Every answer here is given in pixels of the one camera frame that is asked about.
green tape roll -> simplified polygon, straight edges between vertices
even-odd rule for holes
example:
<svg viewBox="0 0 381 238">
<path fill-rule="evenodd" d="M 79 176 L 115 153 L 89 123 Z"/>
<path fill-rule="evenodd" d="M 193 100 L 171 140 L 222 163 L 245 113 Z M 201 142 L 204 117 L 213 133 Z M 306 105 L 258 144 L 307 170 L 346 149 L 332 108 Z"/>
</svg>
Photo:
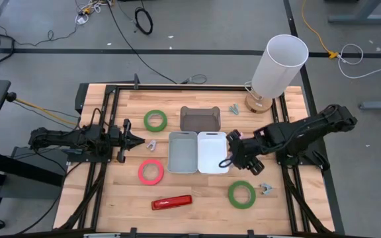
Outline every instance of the green tape roll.
<svg viewBox="0 0 381 238">
<path fill-rule="evenodd" d="M 154 116 L 154 115 L 160 115 L 163 119 L 163 122 L 159 126 L 151 126 L 149 124 L 149 119 L 151 118 L 151 116 Z M 164 130 L 164 128 L 167 126 L 167 116 L 165 115 L 164 112 L 160 110 L 150 110 L 147 114 L 145 114 L 144 124 L 145 124 L 145 128 L 149 130 L 150 132 L 160 132 Z"/>
<path fill-rule="evenodd" d="M 242 204 L 238 201 L 236 201 L 235 197 L 233 196 L 235 189 L 239 186 L 244 186 L 249 190 L 249 201 Z M 229 187 L 229 201 L 230 203 L 235 207 L 239 209 L 247 209 L 252 207 L 255 203 L 255 189 L 246 181 L 236 181 Z"/>
</svg>

red tape roll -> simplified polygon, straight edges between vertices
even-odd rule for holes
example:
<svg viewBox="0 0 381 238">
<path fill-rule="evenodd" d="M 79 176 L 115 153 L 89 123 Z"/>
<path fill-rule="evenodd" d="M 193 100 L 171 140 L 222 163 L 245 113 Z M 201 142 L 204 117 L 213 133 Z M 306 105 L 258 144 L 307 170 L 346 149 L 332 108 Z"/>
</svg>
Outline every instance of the red tape roll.
<svg viewBox="0 0 381 238">
<path fill-rule="evenodd" d="M 154 180 L 148 180 L 144 177 L 144 169 L 147 165 L 156 165 L 158 168 L 158 176 Z M 161 181 L 164 175 L 164 168 L 163 165 L 159 162 L 156 161 L 155 159 L 148 159 L 147 161 L 144 161 L 140 166 L 139 166 L 139 171 L 138 171 L 138 176 L 139 180 L 146 185 L 156 185 Z"/>
</svg>

brown translucent container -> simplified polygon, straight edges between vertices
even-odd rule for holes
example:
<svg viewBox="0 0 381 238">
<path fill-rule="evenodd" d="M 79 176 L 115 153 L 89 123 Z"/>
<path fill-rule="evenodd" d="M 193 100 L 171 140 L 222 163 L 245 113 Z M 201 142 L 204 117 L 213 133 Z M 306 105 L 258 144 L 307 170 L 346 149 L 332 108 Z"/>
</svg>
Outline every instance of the brown translucent container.
<svg viewBox="0 0 381 238">
<path fill-rule="evenodd" d="M 220 109 L 217 106 L 209 109 L 183 106 L 180 109 L 180 129 L 184 132 L 218 132 L 220 128 Z"/>
</svg>

metal clip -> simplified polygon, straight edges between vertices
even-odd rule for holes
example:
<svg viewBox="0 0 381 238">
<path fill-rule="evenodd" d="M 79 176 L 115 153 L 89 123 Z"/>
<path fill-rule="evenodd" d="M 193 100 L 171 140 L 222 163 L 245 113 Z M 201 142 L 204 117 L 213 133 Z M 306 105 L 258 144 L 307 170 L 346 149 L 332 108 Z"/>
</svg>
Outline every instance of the metal clip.
<svg viewBox="0 0 381 238">
<path fill-rule="evenodd" d="M 151 142 L 146 146 L 148 149 L 149 147 L 151 147 L 151 151 L 154 151 L 155 150 L 155 146 L 157 145 L 157 142 L 153 139 L 151 140 Z"/>
<path fill-rule="evenodd" d="M 269 195 L 269 193 L 271 192 L 271 190 L 273 189 L 272 186 L 266 184 L 265 182 L 263 182 L 261 185 L 260 185 L 261 188 L 265 188 L 265 191 L 262 191 L 262 193 L 264 195 Z"/>
<path fill-rule="evenodd" d="M 237 104 L 229 106 L 229 111 L 233 112 L 235 115 L 239 115 L 239 106 Z"/>
</svg>

roll of tape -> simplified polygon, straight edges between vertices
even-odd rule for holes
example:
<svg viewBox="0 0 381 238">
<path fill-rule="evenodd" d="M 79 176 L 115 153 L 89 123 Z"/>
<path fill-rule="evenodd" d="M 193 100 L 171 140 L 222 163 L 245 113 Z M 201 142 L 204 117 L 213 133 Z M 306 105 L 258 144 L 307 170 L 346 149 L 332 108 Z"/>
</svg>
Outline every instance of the roll of tape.
<svg viewBox="0 0 381 238">
<path fill-rule="evenodd" d="M 233 196 L 234 192 L 235 192 L 235 189 L 239 186 L 244 186 L 248 189 L 249 191 L 249 201 L 246 202 L 246 203 L 240 203 L 238 201 L 236 201 L 235 197 Z M 252 207 L 252 205 L 254 205 L 255 203 L 255 189 L 246 181 L 236 181 L 234 182 L 230 187 L 229 187 L 229 201 L 230 203 L 232 204 L 232 206 L 234 206 L 235 208 L 239 208 L 239 209 L 247 209 L 247 208 L 250 208 Z"/>
<path fill-rule="evenodd" d="M 155 165 L 158 168 L 158 176 L 153 179 L 153 180 L 148 180 L 144 177 L 144 169 L 148 165 Z M 139 171 L 138 171 L 138 176 L 139 180 L 146 185 L 155 185 L 161 181 L 164 175 L 164 169 L 163 165 L 159 162 L 156 161 L 155 159 L 148 159 L 147 161 L 144 161 L 140 166 L 139 166 Z"/>
<path fill-rule="evenodd" d="M 155 115 L 160 115 L 163 119 L 163 122 L 159 126 L 151 126 L 149 124 L 149 119 Z M 150 110 L 147 114 L 145 114 L 144 124 L 145 124 L 145 128 L 149 130 L 150 132 L 160 132 L 164 130 L 164 128 L 167 126 L 167 117 L 165 113 L 160 110 Z"/>
</svg>

